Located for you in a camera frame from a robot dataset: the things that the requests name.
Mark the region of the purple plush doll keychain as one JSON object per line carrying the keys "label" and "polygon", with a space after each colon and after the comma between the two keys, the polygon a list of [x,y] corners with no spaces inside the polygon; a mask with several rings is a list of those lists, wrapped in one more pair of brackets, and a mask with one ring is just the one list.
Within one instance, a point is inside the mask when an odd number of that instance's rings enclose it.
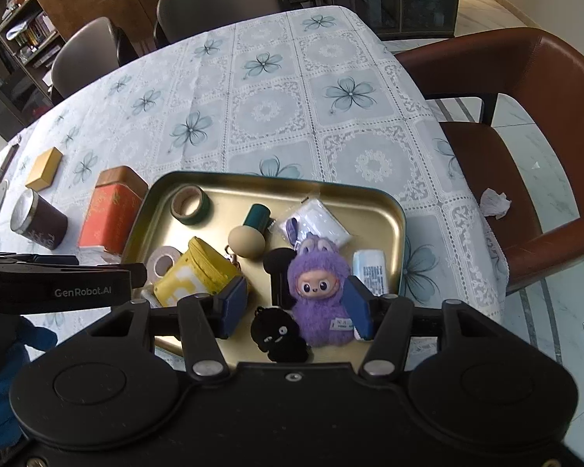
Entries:
{"label": "purple plush doll keychain", "polygon": [[341,303],[351,275],[347,260],[327,238],[309,235],[288,269],[292,315],[311,348],[345,346],[355,340],[353,321]]}

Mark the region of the green tape roll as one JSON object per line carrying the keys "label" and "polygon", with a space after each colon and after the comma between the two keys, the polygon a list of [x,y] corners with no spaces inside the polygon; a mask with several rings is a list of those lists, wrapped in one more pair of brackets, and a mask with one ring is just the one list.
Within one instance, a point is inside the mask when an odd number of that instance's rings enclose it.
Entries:
{"label": "green tape roll", "polygon": [[195,184],[180,187],[172,196],[169,209],[175,220],[186,226],[197,225],[209,216],[212,202],[209,195]]}

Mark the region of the white tissue packet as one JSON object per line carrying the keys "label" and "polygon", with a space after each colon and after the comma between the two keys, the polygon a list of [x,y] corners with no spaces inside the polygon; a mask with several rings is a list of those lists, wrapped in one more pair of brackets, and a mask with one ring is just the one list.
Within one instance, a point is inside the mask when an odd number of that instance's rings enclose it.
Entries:
{"label": "white tissue packet", "polygon": [[326,208],[323,201],[316,197],[306,199],[283,214],[274,223],[273,230],[283,236],[294,249],[298,249],[309,235],[327,238],[339,249],[352,239],[351,234]]}

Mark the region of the yellow zip pouch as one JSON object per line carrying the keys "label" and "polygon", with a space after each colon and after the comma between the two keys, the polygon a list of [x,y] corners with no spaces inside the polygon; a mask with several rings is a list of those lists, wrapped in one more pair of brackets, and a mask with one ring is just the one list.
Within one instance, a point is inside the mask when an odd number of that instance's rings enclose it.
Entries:
{"label": "yellow zip pouch", "polygon": [[215,295],[243,275],[240,269],[199,237],[188,242],[188,250],[153,284],[154,296],[162,307],[175,307],[185,296]]}

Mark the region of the blue white tissue pack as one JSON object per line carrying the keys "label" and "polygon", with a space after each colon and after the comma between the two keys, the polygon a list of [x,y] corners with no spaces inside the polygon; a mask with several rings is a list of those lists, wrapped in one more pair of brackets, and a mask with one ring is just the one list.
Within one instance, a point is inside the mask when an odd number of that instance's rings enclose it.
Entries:
{"label": "blue white tissue pack", "polygon": [[381,250],[355,251],[352,258],[352,274],[375,296],[382,296],[389,291],[386,259]]}

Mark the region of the dark candle jar silver lid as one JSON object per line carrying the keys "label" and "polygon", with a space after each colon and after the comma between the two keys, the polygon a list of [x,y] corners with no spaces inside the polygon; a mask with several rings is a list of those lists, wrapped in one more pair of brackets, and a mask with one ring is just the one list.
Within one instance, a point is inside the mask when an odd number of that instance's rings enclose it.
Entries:
{"label": "dark candle jar silver lid", "polygon": [[48,250],[54,250],[67,233],[68,218],[39,193],[26,189],[15,202],[10,229]]}

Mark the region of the beige tape roll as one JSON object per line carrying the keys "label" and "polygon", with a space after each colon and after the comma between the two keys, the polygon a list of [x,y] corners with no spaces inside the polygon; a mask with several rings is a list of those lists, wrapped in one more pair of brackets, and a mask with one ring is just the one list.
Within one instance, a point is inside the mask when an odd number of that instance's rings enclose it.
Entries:
{"label": "beige tape roll", "polygon": [[145,264],[147,270],[147,282],[156,284],[164,275],[172,269],[181,257],[181,252],[171,246],[161,246],[151,252]]}

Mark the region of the dark teal cosmetic tube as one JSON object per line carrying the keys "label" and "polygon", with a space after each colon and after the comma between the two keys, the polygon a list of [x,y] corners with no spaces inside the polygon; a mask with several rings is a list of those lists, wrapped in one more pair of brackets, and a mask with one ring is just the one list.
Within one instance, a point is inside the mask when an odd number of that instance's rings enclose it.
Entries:
{"label": "dark teal cosmetic tube", "polygon": [[264,255],[262,264],[270,276],[272,306],[290,311],[296,299],[290,294],[288,269],[296,252],[290,248],[276,248]]}

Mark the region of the gold cardboard box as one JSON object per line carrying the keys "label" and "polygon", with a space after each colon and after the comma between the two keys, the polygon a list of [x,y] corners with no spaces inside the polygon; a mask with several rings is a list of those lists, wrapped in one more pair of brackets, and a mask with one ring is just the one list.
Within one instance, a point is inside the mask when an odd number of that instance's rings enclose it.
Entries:
{"label": "gold cardboard box", "polygon": [[28,175],[25,186],[36,192],[49,188],[56,176],[59,164],[63,158],[62,152],[56,147],[37,156]]}

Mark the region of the red floral tin wooden lid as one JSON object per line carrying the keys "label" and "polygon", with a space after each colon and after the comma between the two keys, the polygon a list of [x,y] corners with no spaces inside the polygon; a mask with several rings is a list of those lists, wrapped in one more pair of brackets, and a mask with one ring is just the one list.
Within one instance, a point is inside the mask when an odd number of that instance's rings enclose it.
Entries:
{"label": "red floral tin wooden lid", "polygon": [[148,184],[127,165],[100,173],[89,201],[77,246],[119,263]]}

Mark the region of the crumpled white tissue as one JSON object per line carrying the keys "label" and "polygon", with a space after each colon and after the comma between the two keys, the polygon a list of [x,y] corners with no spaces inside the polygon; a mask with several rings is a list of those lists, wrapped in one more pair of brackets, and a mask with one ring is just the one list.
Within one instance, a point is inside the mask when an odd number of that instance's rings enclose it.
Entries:
{"label": "crumpled white tissue", "polygon": [[501,219],[507,215],[512,202],[505,193],[498,193],[491,188],[487,188],[481,194],[479,205],[484,217]]}

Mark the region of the floral lace tablecloth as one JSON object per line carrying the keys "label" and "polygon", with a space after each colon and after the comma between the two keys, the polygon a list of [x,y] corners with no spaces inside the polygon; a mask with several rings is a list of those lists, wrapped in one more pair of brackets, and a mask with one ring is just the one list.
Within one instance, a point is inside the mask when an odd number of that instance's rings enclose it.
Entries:
{"label": "floral lace tablecloth", "polygon": [[37,156],[63,158],[45,198],[77,252],[93,187],[127,165],[148,183],[173,171],[310,179],[375,188],[406,218],[405,294],[458,298],[503,315],[508,270],[466,183],[464,162],[420,83],[353,11],[273,14],[176,42],[66,98],[18,138],[0,210],[0,251],[39,246],[11,231]]}

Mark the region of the dark bookshelf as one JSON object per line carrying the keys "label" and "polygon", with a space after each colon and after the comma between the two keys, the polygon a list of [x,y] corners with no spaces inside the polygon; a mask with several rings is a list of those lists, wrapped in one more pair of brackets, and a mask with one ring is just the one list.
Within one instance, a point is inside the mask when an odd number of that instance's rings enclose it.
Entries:
{"label": "dark bookshelf", "polygon": [[0,136],[53,107],[51,67],[64,39],[37,0],[0,0]]}

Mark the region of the grey chair left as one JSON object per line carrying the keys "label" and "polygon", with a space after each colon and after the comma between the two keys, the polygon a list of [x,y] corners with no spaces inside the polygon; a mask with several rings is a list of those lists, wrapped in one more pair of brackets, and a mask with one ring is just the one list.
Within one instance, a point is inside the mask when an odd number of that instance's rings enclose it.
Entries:
{"label": "grey chair left", "polygon": [[65,43],[52,64],[54,105],[139,56],[126,32],[107,17],[85,24]]}

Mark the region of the black plush ball keychain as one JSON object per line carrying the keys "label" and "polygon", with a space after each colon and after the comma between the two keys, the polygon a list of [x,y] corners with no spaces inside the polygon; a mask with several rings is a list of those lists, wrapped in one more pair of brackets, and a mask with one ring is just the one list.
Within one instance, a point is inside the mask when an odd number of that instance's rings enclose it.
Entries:
{"label": "black plush ball keychain", "polygon": [[301,337],[294,318],[276,307],[257,307],[251,324],[251,339],[271,362],[302,364],[308,362],[310,348]]}

